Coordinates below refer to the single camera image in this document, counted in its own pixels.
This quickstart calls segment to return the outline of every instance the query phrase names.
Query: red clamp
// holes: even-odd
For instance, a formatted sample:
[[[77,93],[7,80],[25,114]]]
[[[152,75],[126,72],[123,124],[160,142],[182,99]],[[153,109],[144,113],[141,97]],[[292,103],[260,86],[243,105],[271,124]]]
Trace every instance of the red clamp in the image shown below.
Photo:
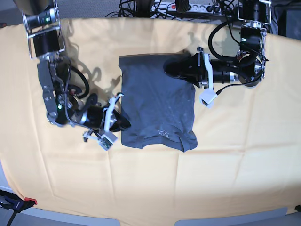
[[[25,198],[25,201],[34,201],[35,205],[38,205],[38,202],[36,199],[31,199],[31,198]]]

